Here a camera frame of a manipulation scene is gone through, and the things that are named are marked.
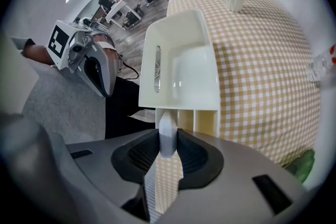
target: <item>clear plastic bottle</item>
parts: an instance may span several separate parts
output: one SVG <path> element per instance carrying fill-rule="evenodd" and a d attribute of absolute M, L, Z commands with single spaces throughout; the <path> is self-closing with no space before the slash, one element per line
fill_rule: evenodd
<path fill-rule="evenodd" d="M 312 82 L 336 76 L 336 45 L 316 56 L 307 67 L 308 79 Z"/>

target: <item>desk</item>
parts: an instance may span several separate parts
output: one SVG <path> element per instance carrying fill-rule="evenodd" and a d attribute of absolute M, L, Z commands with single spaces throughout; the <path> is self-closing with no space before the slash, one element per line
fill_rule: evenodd
<path fill-rule="evenodd" d="M 246 0 L 240 13 L 225 0 L 170 0 L 167 15 L 203 12 L 220 81 L 219 137 L 252 147 L 284 165 L 313 147 L 320 90 L 308 81 L 309 45 L 277 0 Z M 180 158 L 156 159 L 155 201 L 163 213 L 183 177 Z"/>
<path fill-rule="evenodd" d="M 129 11 L 131 11 L 139 20 L 141 20 L 142 18 L 140 17 L 140 15 L 135 12 L 135 10 L 133 10 L 128 4 L 127 4 L 127 0 L 119 0 L 119 2 L 115 3 L 110 12 L 106 15 L 106 21 L 109 22 L 114 22 L 116 25 L 118 25 L 120 28 L 123 28 L 120 24 L 118 24 L 115 20 L 112 19 L 112 17 L 123 7 L 126 7 L 129 9 Z"/>

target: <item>yellow checkered fabric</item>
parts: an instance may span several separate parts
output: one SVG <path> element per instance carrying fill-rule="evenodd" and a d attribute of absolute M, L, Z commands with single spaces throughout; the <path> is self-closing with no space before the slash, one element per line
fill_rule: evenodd
<path fill-rule="evenodd" d="M 170 0 L 167 15 L 188 9 L 203 12 L 214 45 L 220 137 L 250 146 L 280 165 L 312 148 L 320 92 L 307 79 L 311 52 L 293 17 L 277 0 L 246 0 L 239 13 L 230 12 L 225 0 Z M 166 175 L 174 172 L 158 159 L 156 184 L 160 177 L 161 188 L 156 191 L 167 199 L 164 193 L 175 183 L 162 178 L 164 169 Z"/>

